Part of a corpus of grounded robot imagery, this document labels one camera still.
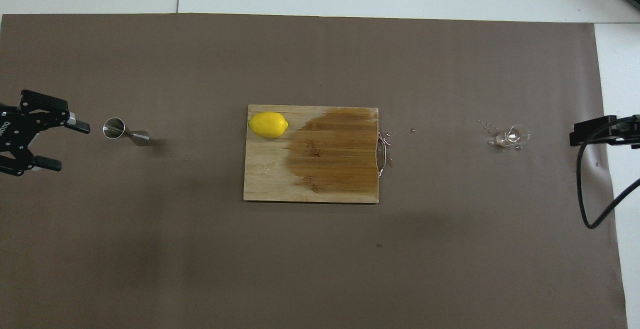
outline cable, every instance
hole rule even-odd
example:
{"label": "cable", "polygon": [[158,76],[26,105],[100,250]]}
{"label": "cable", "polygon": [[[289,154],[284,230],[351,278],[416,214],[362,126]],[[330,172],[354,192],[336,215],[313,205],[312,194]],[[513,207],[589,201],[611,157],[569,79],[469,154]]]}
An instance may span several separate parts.
{"label": "cable", "polygon": [[638,119],[638,115],[632,115],[627,117],[621,117],[620,119],[616,119],[614,121],[603,124],[598,128],[596,128],[592,133],[590,133],[586,137],[584,142],[582,142],[582,144],[580,145],[580,149],[578,150],[578,158],[576,160],[576,165],[575,165],[575,182],[578,187],[578,204],[580,205],[580,214],[582,215],[582,221],[584,222],[585,226],[589,229],[595,229],[596,227],[598,227],[602,223],[604,218],[606,218],[613,211],[613,209],[620,202],[622,202],[622,199],[626,198],[627,195],[629,195],[631,192],[633,192],[633,190],[635,190],[635,188],[638,188],[638,186],[640,186],[640,178],[636,179],[636,181],[634,181],[633,183],[631,183],[631,185],[626,187],[625,190],[622,190],[622,192],[618,194],[617,197],[615,197],[615,199],[613,199],[613,201],[611,201],[608,204],[608,206],[606,206],[605,210],[601,213],[601,215],[599,215],[598,219],[596,219],[593,223],[589,223],[589,219],[587,219],[587,214],[585,213],[585,204],[583,203],[583,180],[581,177],[583,153],[585,153],[585,148],[587,147],[587,145],[589,145],[590,142],[592,142],[592,140],[594,140],[594,138],[597,135],[602,133],[605,129],[620,123],[624,123],[624,122],[633,123],[637,119]]}

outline wet stain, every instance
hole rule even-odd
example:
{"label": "wet stain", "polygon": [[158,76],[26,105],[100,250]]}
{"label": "wet stain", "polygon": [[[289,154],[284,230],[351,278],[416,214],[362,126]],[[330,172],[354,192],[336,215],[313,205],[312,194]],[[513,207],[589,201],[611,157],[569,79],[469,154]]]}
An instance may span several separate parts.
{"label": "wet stain", "polygon": [[378,193],[377,113],[339,108],[308,121],[288,140],[286,167],[313,193]]}

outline brown tablecloth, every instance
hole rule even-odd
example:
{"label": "brown tablecloth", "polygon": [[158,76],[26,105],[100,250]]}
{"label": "brown tablecloth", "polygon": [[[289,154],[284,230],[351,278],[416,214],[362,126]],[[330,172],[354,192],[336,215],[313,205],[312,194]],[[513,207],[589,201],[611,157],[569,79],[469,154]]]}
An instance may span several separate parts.
{"label": "brown tablecloth", "polygon": [[[592,24],[4,15],[0,37],[5,104],[93,129],[32,145],[61,172],[0,175],[3,328],[626,327],[614,217],[582,224],[569,147],[602,115]],[[243,201],[248,104],[379,108],[380,203]],[[478,120],[531,140],[498,153]],[[604,149],[584,166],[593,218]]]}

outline wooden cutting board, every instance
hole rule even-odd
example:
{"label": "wooden cutting board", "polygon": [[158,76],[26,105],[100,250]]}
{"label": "wooden cutting board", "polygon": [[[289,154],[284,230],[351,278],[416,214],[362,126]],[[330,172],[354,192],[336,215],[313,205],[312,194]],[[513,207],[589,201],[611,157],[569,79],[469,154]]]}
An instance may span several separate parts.
{"label": "wooden cutting board", "polygon": [[249,105],[281,113],[288,128],[267,139],[247,125],[244,199],[378,203],[378,108]]}

